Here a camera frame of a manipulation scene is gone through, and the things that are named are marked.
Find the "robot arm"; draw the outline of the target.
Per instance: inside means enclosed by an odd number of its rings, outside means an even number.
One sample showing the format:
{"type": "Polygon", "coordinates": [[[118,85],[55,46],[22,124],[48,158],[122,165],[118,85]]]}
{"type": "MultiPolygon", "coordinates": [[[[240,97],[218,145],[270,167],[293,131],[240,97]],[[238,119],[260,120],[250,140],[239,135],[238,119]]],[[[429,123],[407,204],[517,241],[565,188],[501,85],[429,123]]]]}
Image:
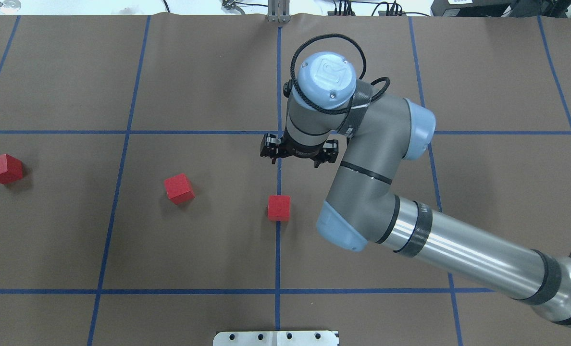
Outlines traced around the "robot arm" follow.
{"type": "Polygon", "coordinates": [[[328,182],[287,172],[282,190],[307,192],[299,208],[341,249],[384,246],[462,276],[541,318],[571,328],[571,254],[552,256],[471,225],[507,211],[511,237],[571,237],[571,133],[448,131],[431,110],[386,92],[334,52],[292,57],[283,135],[266,134],[261,156],[335,165],[328,182]],[[464,222],[448,212],[461,206],[464,222]]]}

